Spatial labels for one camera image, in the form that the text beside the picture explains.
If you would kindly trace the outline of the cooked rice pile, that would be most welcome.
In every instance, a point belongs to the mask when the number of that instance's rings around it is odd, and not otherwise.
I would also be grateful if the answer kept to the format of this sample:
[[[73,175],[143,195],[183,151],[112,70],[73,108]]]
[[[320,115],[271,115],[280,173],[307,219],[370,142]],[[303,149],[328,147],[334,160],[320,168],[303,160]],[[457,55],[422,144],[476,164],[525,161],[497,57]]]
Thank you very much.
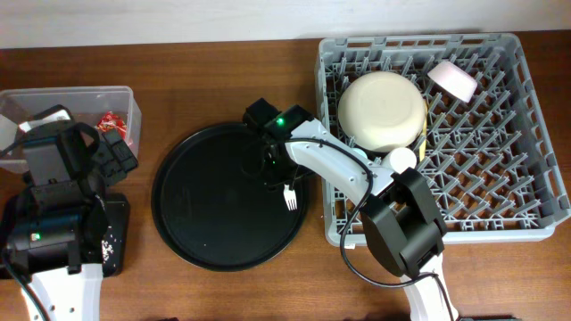
[[[121,238],[112,225],[107,226],[106,233],[101,241],[103,262],[111,263],[119,259]]]

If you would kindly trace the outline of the cream large bowl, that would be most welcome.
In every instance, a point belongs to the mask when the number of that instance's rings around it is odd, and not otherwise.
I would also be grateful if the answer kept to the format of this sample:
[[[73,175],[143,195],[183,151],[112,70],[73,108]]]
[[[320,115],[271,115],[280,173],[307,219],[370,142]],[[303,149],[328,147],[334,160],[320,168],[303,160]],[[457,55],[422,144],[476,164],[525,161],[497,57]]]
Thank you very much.
[[[390,152],[411,145],[426,122],[426,103],[404,76],[375,71],[354,80],[337,107],[344,134],[361,148]]]

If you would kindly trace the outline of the white plastic cup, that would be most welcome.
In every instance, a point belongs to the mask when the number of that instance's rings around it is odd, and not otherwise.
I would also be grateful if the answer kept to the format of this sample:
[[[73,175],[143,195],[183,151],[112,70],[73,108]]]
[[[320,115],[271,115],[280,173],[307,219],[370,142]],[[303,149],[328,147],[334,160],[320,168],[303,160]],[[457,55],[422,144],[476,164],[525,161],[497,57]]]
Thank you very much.
[[[384,162],[387,168],[401,174],[405,170],[414,169],[417,166],[417,157],[411,149],[399,147],[389,152]]]

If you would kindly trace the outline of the small pink bowl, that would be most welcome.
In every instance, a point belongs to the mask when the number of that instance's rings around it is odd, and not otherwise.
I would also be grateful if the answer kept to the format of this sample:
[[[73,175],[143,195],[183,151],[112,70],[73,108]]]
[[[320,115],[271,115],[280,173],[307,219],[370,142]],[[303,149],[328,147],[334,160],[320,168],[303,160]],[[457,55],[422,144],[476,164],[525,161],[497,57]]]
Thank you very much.
[[[468,103],[477,88],[476,80],[452,62],[442,61],[427,76],[449,94]]]

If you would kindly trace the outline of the light blue plastic cup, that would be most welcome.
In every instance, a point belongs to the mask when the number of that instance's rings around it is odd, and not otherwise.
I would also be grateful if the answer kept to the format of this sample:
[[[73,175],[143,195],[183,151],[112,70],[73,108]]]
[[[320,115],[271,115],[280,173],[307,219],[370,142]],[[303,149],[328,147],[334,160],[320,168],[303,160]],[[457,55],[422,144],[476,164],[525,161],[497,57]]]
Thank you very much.
[[[361,150],[360,148],[352,148],[357,154],[359,154],[360,156],[362,156],[363,158],[367,159],[368,156],[367,154]]]

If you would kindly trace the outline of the yellow plastic spoon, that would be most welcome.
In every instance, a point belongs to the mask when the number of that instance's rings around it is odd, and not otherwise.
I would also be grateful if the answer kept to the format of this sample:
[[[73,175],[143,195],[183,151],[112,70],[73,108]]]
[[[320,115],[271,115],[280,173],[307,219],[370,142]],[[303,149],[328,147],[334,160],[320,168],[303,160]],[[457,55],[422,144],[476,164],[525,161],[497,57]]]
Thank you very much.
[[[425,122],[420,135],[421,142],[418,145],[418,161],[421,162],[426,157],[426,138],[427,138],[427,122],[428,122],[428,104],[425,103]]]

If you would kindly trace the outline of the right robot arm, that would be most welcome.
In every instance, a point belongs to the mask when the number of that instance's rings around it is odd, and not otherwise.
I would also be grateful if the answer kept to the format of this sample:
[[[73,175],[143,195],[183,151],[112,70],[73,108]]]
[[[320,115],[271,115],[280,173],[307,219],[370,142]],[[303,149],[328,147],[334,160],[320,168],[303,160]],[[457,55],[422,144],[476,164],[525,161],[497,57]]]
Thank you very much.
[[[248,107],[248,128],[260,136],[261,171],[284,186],[288,209],[297,203],[292,183],[306,168],[340,191],[360,219],[369,251],[405,290],[413,320],[456,320],[442,276],[447,226],[414,161],[402,169],[379,165],[332,136],[301,106],[279,111],[265,100]]]

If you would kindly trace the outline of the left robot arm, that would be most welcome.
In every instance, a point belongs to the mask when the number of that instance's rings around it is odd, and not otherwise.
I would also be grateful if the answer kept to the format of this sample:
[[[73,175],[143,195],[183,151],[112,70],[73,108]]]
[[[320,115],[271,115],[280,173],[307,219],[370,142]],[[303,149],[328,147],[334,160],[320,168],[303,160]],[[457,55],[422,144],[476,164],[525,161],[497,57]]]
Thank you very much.
[[[56,121],[14,147],[29,169],[4,208],[1,266],[32,320],[97,320],[102,282],[122,270],[130,205],[109,187],[138,162],[116,129]]]

